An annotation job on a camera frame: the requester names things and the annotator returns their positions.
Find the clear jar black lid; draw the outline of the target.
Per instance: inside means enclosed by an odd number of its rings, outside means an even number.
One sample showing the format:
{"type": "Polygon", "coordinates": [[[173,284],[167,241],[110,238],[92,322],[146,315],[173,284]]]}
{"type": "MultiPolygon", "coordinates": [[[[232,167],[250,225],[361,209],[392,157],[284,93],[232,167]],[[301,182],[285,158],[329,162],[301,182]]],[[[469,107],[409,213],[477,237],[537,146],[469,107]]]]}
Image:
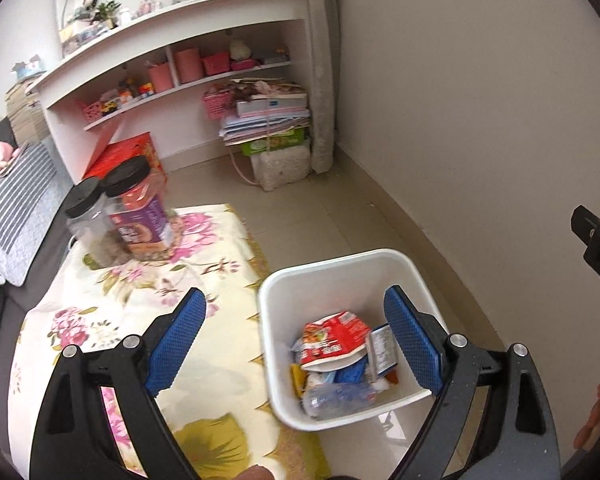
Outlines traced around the clear jar black lid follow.
{"type": "Polygon", "coordinates": [[[131,260],[131,254],[105,208],[106,195],[98,177],[89,177],[76,184],[64,203],[69,231],[100,268],[131,260]]]}

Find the green tissue pack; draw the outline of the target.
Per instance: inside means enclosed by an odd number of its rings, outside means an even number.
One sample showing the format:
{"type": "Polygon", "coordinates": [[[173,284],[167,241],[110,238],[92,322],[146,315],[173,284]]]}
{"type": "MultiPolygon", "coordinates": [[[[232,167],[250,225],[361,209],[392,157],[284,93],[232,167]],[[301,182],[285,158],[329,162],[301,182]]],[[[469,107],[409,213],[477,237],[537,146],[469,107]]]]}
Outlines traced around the green tissue pack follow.
{"type": "Polygon", "coordinates": [[[301,145],[306,140],[305,128],[294,128],[285,132],[264,136],[263,138],[243,143],[240,146],[245,156],[257,155],[264,152],[283,150],[301,145]]]}

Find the yellow snack wrapper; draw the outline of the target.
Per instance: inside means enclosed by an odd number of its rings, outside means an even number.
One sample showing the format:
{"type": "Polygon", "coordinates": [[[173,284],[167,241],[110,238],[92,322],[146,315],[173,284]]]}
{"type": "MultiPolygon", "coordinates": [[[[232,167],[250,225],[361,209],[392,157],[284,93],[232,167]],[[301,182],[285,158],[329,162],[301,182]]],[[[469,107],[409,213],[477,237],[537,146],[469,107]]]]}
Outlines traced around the yellow snack wrapper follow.
{"type": "Polygon", "coordinates": [[[302,399],[306,391],[306,381],[308,380],[309,373],[306,370],[302,370],[301,366],[297,363],[292,363],[289,370],[294,394],[298,399],[302,399]]]}

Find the stack of books and papers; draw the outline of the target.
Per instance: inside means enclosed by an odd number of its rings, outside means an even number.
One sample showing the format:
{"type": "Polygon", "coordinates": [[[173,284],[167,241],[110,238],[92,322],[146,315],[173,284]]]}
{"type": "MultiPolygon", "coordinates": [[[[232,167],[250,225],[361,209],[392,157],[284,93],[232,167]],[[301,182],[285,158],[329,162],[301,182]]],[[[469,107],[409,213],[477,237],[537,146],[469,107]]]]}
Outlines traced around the stack of books and papers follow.
{"type": "Polygon", "coordinates": [[[219,137],[238,145],[309,125],[309,92],[283,78],[232,79],[218,89],[219,137]]]}

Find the pink woven basket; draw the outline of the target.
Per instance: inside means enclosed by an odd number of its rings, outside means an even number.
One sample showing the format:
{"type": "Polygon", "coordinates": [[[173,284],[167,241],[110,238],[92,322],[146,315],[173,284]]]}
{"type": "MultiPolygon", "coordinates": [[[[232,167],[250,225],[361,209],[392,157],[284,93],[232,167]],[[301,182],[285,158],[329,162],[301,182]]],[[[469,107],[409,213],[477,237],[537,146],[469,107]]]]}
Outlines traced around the pink woven basket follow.
{"type": "Polygon", "coordinates": [[[202,97],[204,108],[211,120],[220,120],[232,108],[234,92],[230,89],[210,89],[202,97]]]}

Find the pink bucket left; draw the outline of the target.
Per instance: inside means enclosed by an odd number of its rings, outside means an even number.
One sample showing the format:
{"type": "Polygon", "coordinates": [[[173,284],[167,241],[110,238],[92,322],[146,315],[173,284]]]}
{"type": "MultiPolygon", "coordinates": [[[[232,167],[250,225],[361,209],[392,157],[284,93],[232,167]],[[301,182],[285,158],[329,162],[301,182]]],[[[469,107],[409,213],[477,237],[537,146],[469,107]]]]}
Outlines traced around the pink bucket left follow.
{"type": "Polygon", "coordinates": [[[174,81],[168,63],[149,67],[148,76],[156,93],[165,92],[174,88],[174,81]]]}

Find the grey sofa striped cover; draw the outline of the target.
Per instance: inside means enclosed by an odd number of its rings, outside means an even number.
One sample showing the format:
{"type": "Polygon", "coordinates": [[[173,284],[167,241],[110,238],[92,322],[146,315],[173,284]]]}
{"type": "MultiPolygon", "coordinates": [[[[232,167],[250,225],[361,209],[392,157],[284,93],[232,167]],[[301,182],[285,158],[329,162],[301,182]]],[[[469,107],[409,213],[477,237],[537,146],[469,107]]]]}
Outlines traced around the grey sofa striped cover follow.
{"type": "Polygon", "coordinates": [[[0,178],[0,280],[23,311],[40,302],[67,255],[62,208],[72,186],[50,136],[24,148],[0,178]]]}

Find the white fluffy stool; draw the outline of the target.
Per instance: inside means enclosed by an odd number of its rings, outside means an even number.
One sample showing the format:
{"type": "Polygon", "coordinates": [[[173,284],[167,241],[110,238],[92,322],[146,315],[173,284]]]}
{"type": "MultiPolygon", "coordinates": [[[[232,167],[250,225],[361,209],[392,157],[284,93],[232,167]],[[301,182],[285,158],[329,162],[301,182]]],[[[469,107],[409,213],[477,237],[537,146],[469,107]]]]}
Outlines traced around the white fluffy stool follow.
{"type": "Polygon", "coordinates": [[[311,152],[306,145],[250,156],[257,184],[271,192],[283,185],[303,180],[311,171],[311,152]]]}

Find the pink bucket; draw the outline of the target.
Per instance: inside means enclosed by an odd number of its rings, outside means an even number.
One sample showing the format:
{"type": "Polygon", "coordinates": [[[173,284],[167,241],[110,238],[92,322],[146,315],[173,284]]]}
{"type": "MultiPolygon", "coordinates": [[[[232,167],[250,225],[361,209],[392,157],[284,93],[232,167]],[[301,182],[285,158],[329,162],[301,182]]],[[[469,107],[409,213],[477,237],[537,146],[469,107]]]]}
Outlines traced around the pink bucket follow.
{"type": "Polygon", "coordinates": [[[174,81],[168,63],[149,67],[148,76],[156,93],[165,92],[174,88],[174,81]]]}
{"type": "Polygon", "coordinates": [[[201,79],[204,76],[198,48],[189,48],[174,53],[174,62],[181,84],[201,79]]]}

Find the red cardboard box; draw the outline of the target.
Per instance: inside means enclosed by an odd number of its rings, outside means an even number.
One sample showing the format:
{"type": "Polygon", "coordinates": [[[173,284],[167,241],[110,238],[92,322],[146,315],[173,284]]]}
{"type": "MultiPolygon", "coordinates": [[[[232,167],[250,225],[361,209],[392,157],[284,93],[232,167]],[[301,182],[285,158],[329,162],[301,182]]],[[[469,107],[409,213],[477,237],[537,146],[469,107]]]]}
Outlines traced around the red cardboard box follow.
{"type": "Polygon", "coordinates": [[[98,155],[94,162],[87,167],[81,181],[91,177],[102,179],[120,162],[125,162],[135,156],[145,156],[153,170],[166,174],[150,133],[144,132],[129,139],[110,143],[102,151],[102,154],[98,155]]]}

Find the red instant noodle wrapper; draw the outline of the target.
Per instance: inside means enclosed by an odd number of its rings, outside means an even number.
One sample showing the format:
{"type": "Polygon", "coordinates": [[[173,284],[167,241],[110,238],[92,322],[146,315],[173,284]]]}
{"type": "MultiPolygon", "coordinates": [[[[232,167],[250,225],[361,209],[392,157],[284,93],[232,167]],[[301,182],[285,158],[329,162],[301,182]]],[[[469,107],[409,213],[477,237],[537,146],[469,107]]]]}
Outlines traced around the red instant noodle wrapper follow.
{"type": "Polygon", "coordinates": [[[312,373],[342,370],[366,356],[370,326],[350,311],[327,315],[303,327],[299,365],[312,373]]]}

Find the blue white small packet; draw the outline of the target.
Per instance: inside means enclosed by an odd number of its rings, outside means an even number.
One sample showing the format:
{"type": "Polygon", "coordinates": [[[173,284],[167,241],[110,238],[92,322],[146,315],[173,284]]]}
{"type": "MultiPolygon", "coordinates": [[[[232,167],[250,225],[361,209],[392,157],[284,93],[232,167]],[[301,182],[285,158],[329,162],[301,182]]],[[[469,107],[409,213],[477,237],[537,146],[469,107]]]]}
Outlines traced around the blue white small packet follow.
{"type": "Polygon", "coordinates": [[[388,324],[371,330],[366,336],[365,344],[370,374],[374,379],[384,377],[398,365],[396,342],[388,324]]]}

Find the floral tablecloth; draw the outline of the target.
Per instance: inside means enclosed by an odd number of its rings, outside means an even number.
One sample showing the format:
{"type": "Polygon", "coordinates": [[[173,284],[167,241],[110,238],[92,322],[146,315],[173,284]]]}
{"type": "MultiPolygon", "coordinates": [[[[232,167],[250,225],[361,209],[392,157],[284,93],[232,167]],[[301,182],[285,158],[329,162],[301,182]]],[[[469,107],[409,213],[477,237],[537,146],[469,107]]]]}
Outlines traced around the floral tablecloth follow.
{"type": "Polygon", "coordinates": [[[317,437],[273,412],[257,293],[268,269],[226,205],[179,209],[157,261],[74,246],[22,322],[10,455],[28,479],[326,479],[317,437]]]}

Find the crushed clear plastic bottle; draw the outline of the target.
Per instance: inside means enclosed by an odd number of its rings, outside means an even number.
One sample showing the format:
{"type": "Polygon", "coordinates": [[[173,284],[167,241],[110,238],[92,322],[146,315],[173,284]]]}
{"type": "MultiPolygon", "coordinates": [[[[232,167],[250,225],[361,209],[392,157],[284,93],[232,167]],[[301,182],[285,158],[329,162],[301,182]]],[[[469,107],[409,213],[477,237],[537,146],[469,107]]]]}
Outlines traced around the crushed clear plastic bottle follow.
{"type": "Polygon", "coordinates": [[[377,392],[365,382],[324,384],[302,396],[302,408],[311,418],[324,420],[348,416],[375,404],[377,392]]]}

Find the purple label snack jar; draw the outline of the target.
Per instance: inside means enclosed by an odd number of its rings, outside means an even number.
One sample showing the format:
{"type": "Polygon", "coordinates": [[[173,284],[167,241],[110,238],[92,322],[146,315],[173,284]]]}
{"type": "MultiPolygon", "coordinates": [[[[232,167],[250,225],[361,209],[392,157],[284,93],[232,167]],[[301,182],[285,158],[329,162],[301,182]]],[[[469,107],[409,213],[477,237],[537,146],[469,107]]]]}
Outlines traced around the purple label snack jar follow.
{"type": "Polygon", "coordinates": [[[164,174],[137,155],[111,169],[100,183],[106,214],[133,257],[169,258],[175,234],[163,205],[164,174]]]}

